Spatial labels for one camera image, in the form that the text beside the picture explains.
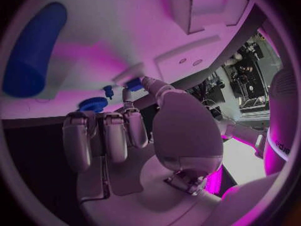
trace white surface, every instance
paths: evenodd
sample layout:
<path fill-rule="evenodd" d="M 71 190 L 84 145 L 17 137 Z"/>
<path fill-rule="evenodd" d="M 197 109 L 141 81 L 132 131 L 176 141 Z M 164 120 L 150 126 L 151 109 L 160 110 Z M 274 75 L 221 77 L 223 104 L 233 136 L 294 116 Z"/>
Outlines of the white surface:
<path fill-rule="evenodd" d="M 252 147 L 235 139 L 224 143 L 223 164 L 237 184 L 265 177 L 263 160 L 254 153 Z"/>
<path fill-rule="evenodd" d="M 19 99 L 20 103 L 2 98 L 3 119 L 64 116 L 76 109 L 80 101 L 103 96 L 101 88 L 114 84 L 113 79 L 131 66 L 143 63 L 141 70 L 145 75 L 160 78 L 155 58 L 192 42 L 219 36 L 214 50 L 201 58 L 204 62 L 199 70 L 207 68 L 237 33 L 253 6 L 249 3 L 237 26 L 211 24 L 202 32 L 186 35 L 172 18 L 169 0 L 28 0 L 1 43 L 1 64 L 7 63 L 25 24 L 54 1 L 66 7 L 68 19 L 49 62 L 47 86 L 36 96 L 50 101 L 40 103 L 28 98 Z M 199 70 L 188 68 L 179 73 L 179 68 L 174 67 L 168 71 L 169 82 Z M 136 97 L 144 94 L 138 92 Z M 105 110 L 118 108 L 120 103 L 121 96 L 115 96 Z"/>

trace blue plastic part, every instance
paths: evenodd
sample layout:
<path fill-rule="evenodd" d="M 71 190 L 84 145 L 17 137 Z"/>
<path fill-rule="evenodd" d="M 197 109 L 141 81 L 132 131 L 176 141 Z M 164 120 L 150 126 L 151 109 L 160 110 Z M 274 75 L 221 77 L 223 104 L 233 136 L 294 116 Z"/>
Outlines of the blue plastic part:
<path fill-rule="evenodd" d="M 139 78 L 136 79 L 132 79 L 129 82 L 126 83 L 126 87 L 130 90 L 130 91 L 137 91 L 143 88 L 141 81 Z"/>
<path fill-rule="evenodd" d="M 80 111 L 92 110 L 95 113 L 99 113 L 103 111 L 108 105 L 108 100 L 104 97 L 93 97 L 86 99 L 79 103 L 78 107 Z"/>
<path fill-rule="evenodd" d="M 67 21 L 60 3 L 41 9 L 22 30 L 9 58 L 3 91 L 14 97 L 30 97 L 45 87 L 48 62 L 57 37 Z"/>
<path fill-rule="evenodd" d="M 105 91 L 105 97 L 112 99 L 113 95 L 114 95 L 114 91 L 112 90 L 112 86 L 108 85 L 106 87 L 103 88 Z"/>

